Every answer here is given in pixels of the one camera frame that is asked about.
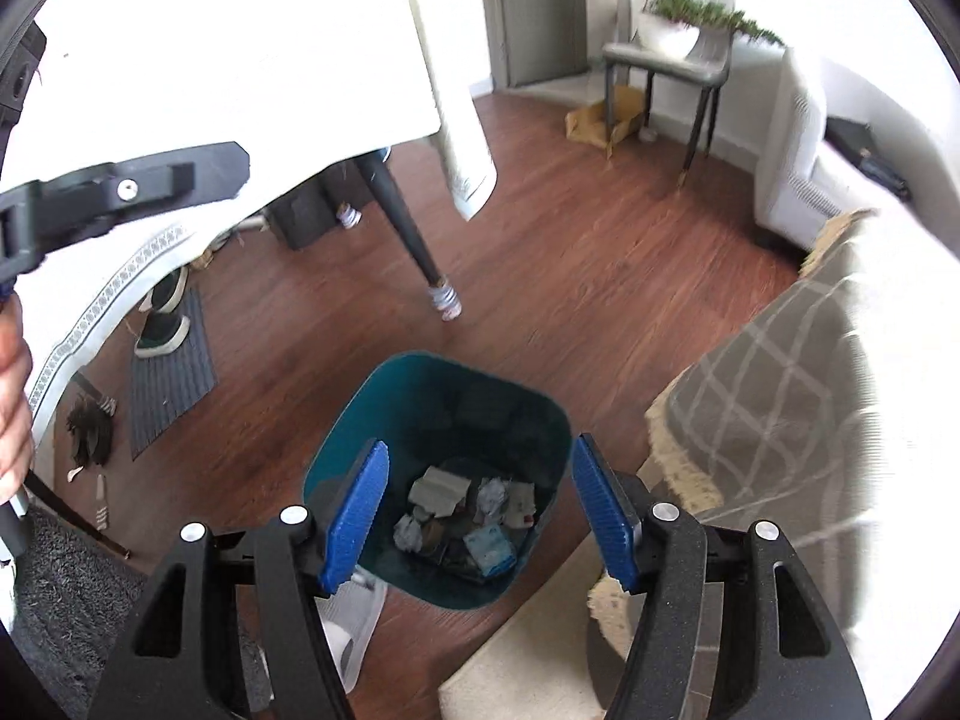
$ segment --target door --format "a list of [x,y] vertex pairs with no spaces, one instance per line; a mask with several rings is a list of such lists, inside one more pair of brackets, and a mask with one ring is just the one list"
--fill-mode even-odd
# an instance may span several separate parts
[[500,0],[508,86],[587,71],[587,0]]

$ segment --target white pot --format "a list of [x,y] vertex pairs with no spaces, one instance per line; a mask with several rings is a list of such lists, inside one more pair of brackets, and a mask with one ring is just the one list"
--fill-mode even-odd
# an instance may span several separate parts
[[683,59],[700,37],[700,28],[686,23],[674,23],[652,13],[634,15],[637,32],[634,40],[645,49],[661,53],[671,59]]

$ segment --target human hand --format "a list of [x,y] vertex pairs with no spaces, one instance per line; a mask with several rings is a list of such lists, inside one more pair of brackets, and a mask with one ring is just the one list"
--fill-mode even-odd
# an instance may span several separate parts
[[0,311],[0,506],[20,489],[34,456],[34,418],[23,391],[33,367],[14,293]]

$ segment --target teal trash can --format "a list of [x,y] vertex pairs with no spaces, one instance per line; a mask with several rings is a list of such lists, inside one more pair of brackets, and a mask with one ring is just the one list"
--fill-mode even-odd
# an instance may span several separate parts
[[[493,603],[527,562],[557,497],[573,436],[553,400],[428,352],[383,362],[358,389],[317,452],[304,480],[304,501],[325,480],[347,472],[369,439],[386,443],[390,481],[373,519],[360,565],[429,604],[469,610]],[[535,485],[534,526],[510,571],[474,584],[400,552],[394,525],[411,506],[407,494],[429,466],[464,475],[517,476]]]

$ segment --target wooden floor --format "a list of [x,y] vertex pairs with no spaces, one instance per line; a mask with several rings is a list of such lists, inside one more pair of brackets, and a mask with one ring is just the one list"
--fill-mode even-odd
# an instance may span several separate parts
[[[292,252],[244,234],[203,295],[219,385],[135,463],[128,453],[133,335],[113,334],[90,378],[120,399],[107,466],[109,534],[147,569],[184,522],[256,525],[299,500],[301,479],[347,399],[385,358],[429,349],[546,392],[620,469],[647,454],[643,414],[687,365],[795,278],[796,263],[749,240],[752,180],[683,148],[630,139],[608,163],[563,138],[563,109],[491,95],[477,107],[499,180],[475,220],[457,215],[437,156],[398,146],[390,166],[464,314],[440,322],[424,281],[379,209]],[[136,317],[130,327],[136,331]],[[64,401],[72,401],[71,391]],[[58,490],[93,516],[94,475]],[[449,613],[391,591],[350,702],[361,718],[439,717],[437,686],[557,569],[587,522],[570,483],[529,565],[500,602]]]

